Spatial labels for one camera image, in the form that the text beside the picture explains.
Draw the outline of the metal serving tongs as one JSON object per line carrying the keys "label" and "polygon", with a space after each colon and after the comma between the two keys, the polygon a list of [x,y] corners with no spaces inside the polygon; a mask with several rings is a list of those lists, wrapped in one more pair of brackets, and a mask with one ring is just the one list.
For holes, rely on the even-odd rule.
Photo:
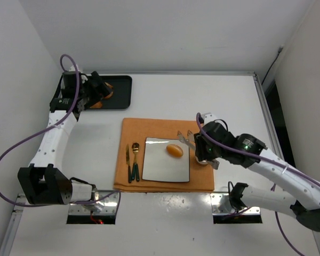
{"label": "metal serving tongs", "polygon": [[[185,145],[187,145],[193,153],[195,153],[196,146],[194,142],[194,134],[192,131],[188,130],[187,131],[187,136],[185,137],[180,131],[177,132],[177,137],[179,141]],[[208,165],[210,165],[214,170],[217,170],[219,168],[219,161],[214,159],[212,161],[206,161]]]}

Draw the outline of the round orange bread roll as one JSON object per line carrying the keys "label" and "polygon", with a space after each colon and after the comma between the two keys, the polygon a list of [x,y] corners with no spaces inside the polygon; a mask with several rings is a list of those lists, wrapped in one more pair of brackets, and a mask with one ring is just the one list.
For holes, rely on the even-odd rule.
{"label": "round orange bread roll", "polygon": [[180,158],[183,156],[183,149],[175,144],[169,144],[166,146],[166,151],[172,157]]}

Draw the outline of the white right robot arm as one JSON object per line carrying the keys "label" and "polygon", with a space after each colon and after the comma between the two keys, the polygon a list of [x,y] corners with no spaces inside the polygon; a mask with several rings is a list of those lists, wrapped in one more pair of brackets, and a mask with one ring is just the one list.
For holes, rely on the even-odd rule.
{"label": "white right robot arm", "polygon": [[200,162],[223,159],[257,173],[282,189],[258,189],[238,182],[229,192],[235,210],[261,207],[296,219],[304,227],[320,233],[320,182],[292,167],[253,135],[234,136],[213,114],[197,113],[199,132],[194,134],[195,155]]}

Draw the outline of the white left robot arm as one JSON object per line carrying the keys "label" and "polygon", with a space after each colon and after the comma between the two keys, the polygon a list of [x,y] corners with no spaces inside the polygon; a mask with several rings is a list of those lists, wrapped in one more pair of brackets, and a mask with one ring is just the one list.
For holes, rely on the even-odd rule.
{"label": "white left robot arm", "polygon": [[69,136],[81,112],[108,99],[113,87],[93,71],[76,75],[74,70],[62,74],[50,102],[48,131],[28,167],[18,171],[18,180],[31,205],[95,204],[99,193],[92,183],[68,178],[62,162]]}

